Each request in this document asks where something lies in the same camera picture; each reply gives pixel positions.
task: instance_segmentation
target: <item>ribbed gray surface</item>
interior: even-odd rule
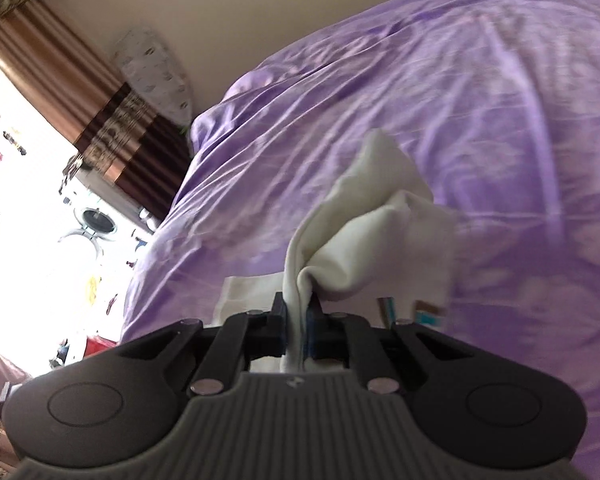
[[[243,374],[231,392],[191,401],[158,446],[127,462],[63,470],[27,460],[11,479],[584,478],[566,460],[524,472],[466,464],[430,443],[400,398],[363,390],[350,372],[305,375],[300,384],[294,378]]]

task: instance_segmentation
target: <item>metal pin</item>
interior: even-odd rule
[[[224,390],[224,384],[218,379],[199,379],[190,388],[197,395],[215,395]]]
[[[375,394],[392,394],[400,389],[400,383],[390,377],[376,377],[366,384],[366,389]]]

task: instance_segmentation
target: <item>striped curtain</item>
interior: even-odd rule
[[[179,127],[45,0],[0,5],[0,69],[104,178],[163,219],[190,163]]]

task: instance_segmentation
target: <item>folded white fabric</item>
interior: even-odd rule
[[[282,284],[290,323],[283,368],[295,372],[302,369],[305,313],[313,291],[325,312],[359,314],[375,326],[382,325],[379,298],[393,299],[398,318],[414,319],[417,300],[446,306],[454,224],[432,200],[394,140],[370,132],[351,167],[294,234],[284,272],[228,278],[216,321],[262,309]],[[268,370],[276,367],[270,360],[265,364]]]

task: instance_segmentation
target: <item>bed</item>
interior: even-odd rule
[[[447,331],[575,387],[600,479],[600,0],[392,0],[270,56],[194,122],[123,340],[282,270],[373,128],[458,215]]]

